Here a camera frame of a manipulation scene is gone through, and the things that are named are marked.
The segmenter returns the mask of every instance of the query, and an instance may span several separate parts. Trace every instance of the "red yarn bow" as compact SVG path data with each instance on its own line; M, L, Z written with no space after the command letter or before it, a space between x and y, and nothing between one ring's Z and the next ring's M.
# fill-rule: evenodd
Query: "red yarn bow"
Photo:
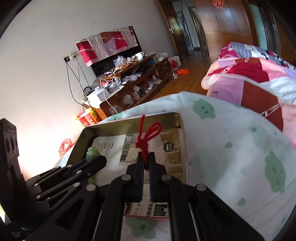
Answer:
M143 132L143 123L144 123L145 115L142 115L141 122L140 122L140 130L139 130L139 136L136 142L136 148L141 148L142 150L142 157L144 159L145 163L145 169L148 170L148 141L153 139L154 137L158 136L159 133L162 130L161 124L159 122L155 122L152 124L149 129L147 130L146 134L144 135L144 138L141 139L142 132Z

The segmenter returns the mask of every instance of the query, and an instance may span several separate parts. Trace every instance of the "wooden door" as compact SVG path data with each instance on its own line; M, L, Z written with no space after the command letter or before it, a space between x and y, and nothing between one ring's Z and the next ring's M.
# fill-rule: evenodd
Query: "wooden door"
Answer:
M165 21L170 31L170 35L173 40L173 44L176 52L179 55L180 61L187 58L189 55L186 41L184 38L184 33L178 23L178 17L173 7L173 4L167 0L157 0L160 9L165 17Z

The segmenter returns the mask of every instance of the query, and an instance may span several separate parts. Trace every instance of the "orange object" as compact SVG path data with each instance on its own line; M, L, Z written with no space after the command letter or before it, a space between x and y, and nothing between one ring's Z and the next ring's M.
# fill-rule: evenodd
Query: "orange object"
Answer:
M84 127L94 125L99 122L99 119L92 108L88 108L85 111L81 112L75 120L79 121L79 124Z
M72 146L74 146L74 144L71 139L64 140L59 147L59 157L62 158Z
M179 69L175 71L177 74L189 74L189 69Z

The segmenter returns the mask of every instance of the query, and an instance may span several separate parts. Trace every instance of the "television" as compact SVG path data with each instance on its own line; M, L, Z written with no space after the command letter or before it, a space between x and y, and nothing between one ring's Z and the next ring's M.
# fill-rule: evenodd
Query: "television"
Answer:
M118 54L112 55L112 56L110 56L108 58L105 58L105 59L103 59L103 60L101 60L99 62L96 62L96 63L92 64L91 69L93 70L96 77L99 77L103 73L105 73L106 71L114 68L115 64L114 64L113 60L117 59L117 56L123 56L124 58L127 58L127 57L131 57L131 56L135 55L136 53L142 52L142 48L141 48L141 45L139 43L139 40L137 38L137 35L136 35L136 32L135 32L134 28L133 28L133 32L135 34L138 46L127 49L125 51L122 51L122 52L120 52Z

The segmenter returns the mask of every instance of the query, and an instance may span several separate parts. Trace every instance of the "wooden floor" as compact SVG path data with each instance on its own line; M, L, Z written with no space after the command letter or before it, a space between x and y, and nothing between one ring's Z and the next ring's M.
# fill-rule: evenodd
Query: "wooden floor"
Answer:
M207 90L204 90L200 83L202 78L206 75L210 67L208 58L203 58L201 52L196 52L196 56L187 57L182 63L182 69L189 69L190 73L186 75L179 75L178 79L169 81L153 99L162 96L176 94L181 91L188 91L198 94L206 95Z

